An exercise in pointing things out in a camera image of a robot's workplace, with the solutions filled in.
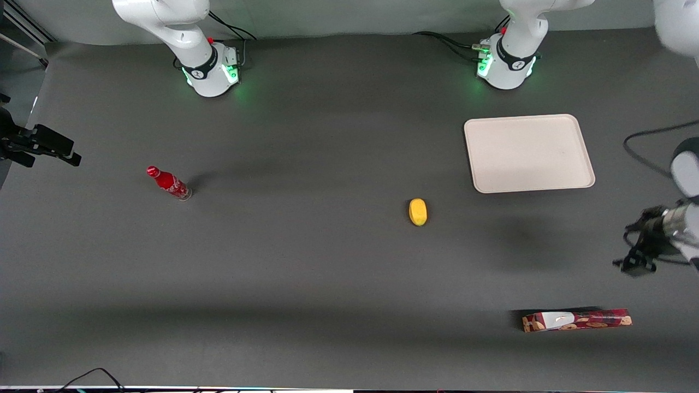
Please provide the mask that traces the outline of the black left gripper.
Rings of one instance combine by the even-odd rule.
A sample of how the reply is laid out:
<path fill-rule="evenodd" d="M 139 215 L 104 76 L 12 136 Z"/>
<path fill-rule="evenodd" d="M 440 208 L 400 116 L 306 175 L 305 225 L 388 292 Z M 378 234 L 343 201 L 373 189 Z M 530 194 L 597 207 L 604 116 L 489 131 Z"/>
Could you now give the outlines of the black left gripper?
<path fill-rule="evenodd" d="M 626 233 L 639 233 L 639 252 L 629 252 L 613 265 L 631 277 L 656 272 L 652 258 L 689 258 L 688 206 L 654 206 L 640 213 L 639 219 L 626 226 Z"/>

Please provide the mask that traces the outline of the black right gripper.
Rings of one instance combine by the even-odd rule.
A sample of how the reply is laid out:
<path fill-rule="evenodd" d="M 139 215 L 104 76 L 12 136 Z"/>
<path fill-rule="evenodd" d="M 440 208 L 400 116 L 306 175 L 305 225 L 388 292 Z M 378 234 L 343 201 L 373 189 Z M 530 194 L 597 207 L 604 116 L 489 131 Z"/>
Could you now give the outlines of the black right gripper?
<path fill-rule="evenodd" d="M 12 143 L 22 133 L 23 128 L 15 124 L 10 112 L 3 107 L 10 102 L 10 97 L 1 94 L 1 161 L 14 162 L 31 168 L 34 164 L 34 157 L 24 150 L 12 147 Z M 74 142 L 72 139 L 46 127 L 37 124 L 33 128 L 33 142 L 39 147 L 33 150 L 34 155 L 46 155 L 68 163 L 70 166 L 80 165 L 82 157 L 73 152 Z"/>

